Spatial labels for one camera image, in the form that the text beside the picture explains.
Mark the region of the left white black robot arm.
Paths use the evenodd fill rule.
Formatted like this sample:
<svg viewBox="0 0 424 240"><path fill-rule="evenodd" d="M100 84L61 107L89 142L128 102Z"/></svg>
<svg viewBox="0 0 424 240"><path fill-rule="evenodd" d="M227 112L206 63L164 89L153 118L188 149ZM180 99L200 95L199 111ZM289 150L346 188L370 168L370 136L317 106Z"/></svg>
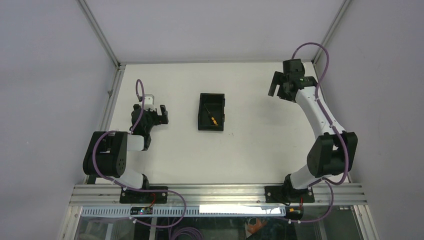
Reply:
<svg viewBox="0 0 424 240"><path fill-rule="evenodd" d="M147 151L154 126L169 123L166 106L161 104L160 111L153 105L142 108L134 104L131 123L135 129L125 131L95 131L83 159L82 168L86 175L103 178L131 190L131 197L138 203L145 203L151 196L147 176L127 165L128 152Z"/></svg>

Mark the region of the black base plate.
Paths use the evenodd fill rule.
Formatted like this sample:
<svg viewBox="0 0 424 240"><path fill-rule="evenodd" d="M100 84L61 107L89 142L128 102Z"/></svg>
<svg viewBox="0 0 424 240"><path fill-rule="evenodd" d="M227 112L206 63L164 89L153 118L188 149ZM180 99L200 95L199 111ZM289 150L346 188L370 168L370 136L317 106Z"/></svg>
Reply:
<svg viewBox="0 0 424 240"><path fill-rule="evenodd" d="M264 187L266 203L280 203L284 205L314 203L315 197L309 189L291 189L285 185L267 185Z"/></svg>
<svg viewBox="0 0 424 240"><path fill-rule="evenodd" d="M166 204L168 201L167 186L151 186L153 192L139 192L134 190L121 190L120 204Z"/></svg>

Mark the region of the orange object under table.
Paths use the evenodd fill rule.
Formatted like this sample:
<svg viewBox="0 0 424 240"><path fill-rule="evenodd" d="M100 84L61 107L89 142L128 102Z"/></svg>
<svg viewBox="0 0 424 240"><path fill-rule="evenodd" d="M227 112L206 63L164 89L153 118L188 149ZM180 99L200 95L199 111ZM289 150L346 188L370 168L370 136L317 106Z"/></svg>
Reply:
<svg viewBox="0 0 424 240"><path fill-rule="evenodd" d="M261 219L258 217L251 217L247 220L245 225L245 230L249 234L254 234L260 229L267 225L268 221L266 219Z"/></svg>

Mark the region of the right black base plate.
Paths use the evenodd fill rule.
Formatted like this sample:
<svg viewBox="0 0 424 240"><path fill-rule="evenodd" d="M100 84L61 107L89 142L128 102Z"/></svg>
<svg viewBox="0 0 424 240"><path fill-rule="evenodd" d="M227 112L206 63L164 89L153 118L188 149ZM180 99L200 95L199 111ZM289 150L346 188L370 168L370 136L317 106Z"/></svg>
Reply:
<svg viewBox="0 0 424 240"><path fill-rule="evenodd" d="M267 185L264 187L266 203L280 203L284 205L314 203L315 197L309 189L291 189L285 185Z"/></svg>

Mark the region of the aluminium frame rail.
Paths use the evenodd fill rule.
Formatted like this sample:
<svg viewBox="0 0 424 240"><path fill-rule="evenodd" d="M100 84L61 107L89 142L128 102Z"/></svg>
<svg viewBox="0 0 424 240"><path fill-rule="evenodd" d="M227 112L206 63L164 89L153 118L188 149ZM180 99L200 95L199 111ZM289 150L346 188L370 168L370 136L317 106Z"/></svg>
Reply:
<svg viewBox="0 0 424 240"><path fill-rule="evenodd" d="M156 193L156 199L166 198L166 206L181 206L182 198L188 206L199 205L248 205L258 206L281 203L277 190L267 191L267 184L168 184L168 192ZM120 206L126 193L113 184L75 185L70 206ZM367 205L362 185L344 183L328 187L315 185L302 203L305 206L326 206L334 199L335 206Z"/></svg>

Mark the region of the black plastic bin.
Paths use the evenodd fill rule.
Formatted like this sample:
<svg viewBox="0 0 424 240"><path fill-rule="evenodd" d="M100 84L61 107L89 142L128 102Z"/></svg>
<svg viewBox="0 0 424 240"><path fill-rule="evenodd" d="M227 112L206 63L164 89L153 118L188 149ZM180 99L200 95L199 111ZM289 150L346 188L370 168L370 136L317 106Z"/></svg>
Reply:
<svg viewBox="0 0 424 240"><path fill-rule="evenodd" d="M224 93L200 93L197 129L199 131L223 132L225 103Z"/></svg>

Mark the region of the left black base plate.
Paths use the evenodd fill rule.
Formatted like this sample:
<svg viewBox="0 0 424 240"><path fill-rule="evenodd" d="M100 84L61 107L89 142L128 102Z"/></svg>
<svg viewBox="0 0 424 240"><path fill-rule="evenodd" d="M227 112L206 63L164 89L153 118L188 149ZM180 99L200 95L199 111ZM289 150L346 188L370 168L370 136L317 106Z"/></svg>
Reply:
<svg viewBox="0 0 424 240"><path fill-rule="evenodd" d="M134 190L121 190L120 204L166 204L168 201L167 186L151 186L153 192L139 192Z"/></svg>

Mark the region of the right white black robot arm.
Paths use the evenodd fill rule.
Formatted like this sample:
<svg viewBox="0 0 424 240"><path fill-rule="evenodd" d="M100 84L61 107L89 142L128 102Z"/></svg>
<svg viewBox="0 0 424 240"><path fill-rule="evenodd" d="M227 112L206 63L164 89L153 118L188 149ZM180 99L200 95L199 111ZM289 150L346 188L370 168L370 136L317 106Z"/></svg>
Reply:
<svg viewBox="0 0 424 240"><path fill-rule="evenodd" d="M283 198L294 203L309 188L328 180L329 176L341 175L336 184L342 184L352 169L358 137L336 121L322 98L318 81L306 75L300 59L283 61L282 71L273 75L268 95L298 104L315 136L305 166L285 177L281 190Z"/></svg>

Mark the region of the yellow black screwdriver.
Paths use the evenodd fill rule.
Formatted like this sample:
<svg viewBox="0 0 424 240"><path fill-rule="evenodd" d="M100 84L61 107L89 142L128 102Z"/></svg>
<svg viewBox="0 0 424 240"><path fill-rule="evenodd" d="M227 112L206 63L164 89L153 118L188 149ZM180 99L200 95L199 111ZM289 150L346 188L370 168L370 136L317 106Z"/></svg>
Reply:
<svg viewBox="0 0 424 240"><path fill-rule="evenodd" d="M210 122L211 122L211 124L213 125L213 126L218 126L219 124L218 124L218 122L217 122L217 120L216 120L216 118L213 116L213 114L209 111L209 109L207 108L207 106L204 104L203 105L204 106L204 108L205 108L205 110L206 110L206 112L207 112L207 115L208 115L208 117L209 117L209 119L210 119Z"/></svg>

